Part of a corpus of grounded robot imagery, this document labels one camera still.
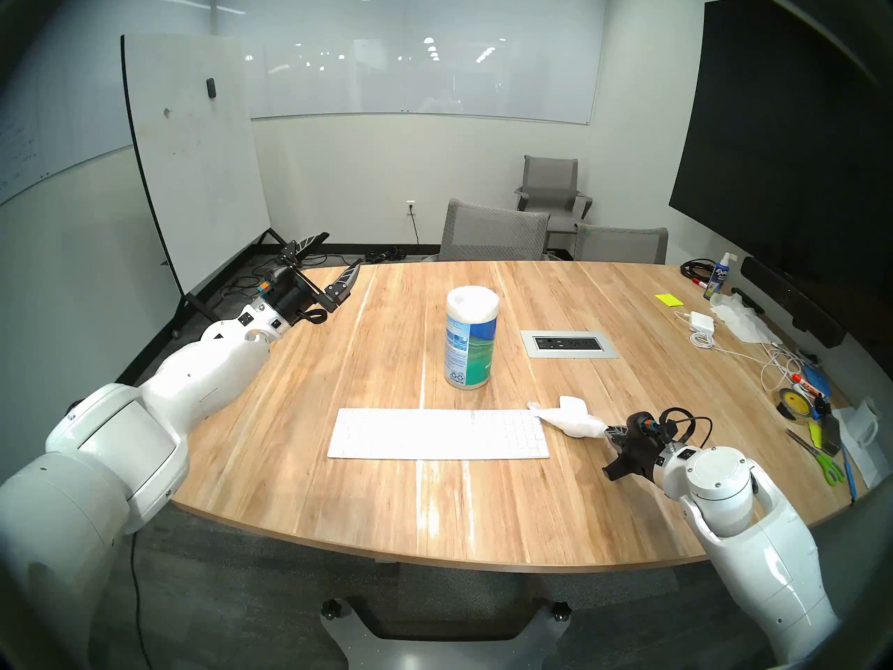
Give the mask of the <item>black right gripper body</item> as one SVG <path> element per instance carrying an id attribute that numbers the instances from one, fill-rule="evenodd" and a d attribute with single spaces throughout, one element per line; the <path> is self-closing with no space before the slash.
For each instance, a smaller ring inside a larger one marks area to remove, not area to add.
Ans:
<path id="1" fill-rule="evenodd" d="M 604 467 L 604 474 L 611 482 L 630 474 L 652 482 L 654 465 L 669 443 L 669 435 L 663 424 L 649 412 L 634 413 L 628 417 L 626 425 L 629 431 L 625 435 L 625 445 L 610 443 L 617 452 L 617 458 Z"/>

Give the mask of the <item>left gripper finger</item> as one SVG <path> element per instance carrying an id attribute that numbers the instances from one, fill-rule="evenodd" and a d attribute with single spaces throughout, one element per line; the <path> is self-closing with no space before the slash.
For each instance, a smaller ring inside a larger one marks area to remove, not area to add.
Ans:
<path id="1" fill-rule="evenodd" d="M 352 288 L 356 283 L 362 265 L 362 259 L 357 259 L 345 271 L 327 286 L 327 311 L 335 312 L 350 297 Z"/>
<path id="2" fill-rule="evenodd" d="M 279 263 L 289 268 L 301 268 L 303 260 L 314 254 L 330 236 L 328 232 L 321 232 L 300 241 L 287 242 L 279 253 Z"/>

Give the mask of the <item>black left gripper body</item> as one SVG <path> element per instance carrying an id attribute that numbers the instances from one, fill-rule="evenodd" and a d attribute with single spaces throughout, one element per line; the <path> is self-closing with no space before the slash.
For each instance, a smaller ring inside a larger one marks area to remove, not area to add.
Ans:
<path id="1" fill-rule="evenodd" d="M 292 268 L 270 270 L 270 307 L 282 322 L 323 324 L 329 313 L 318 302 L 319 290 Z"/>

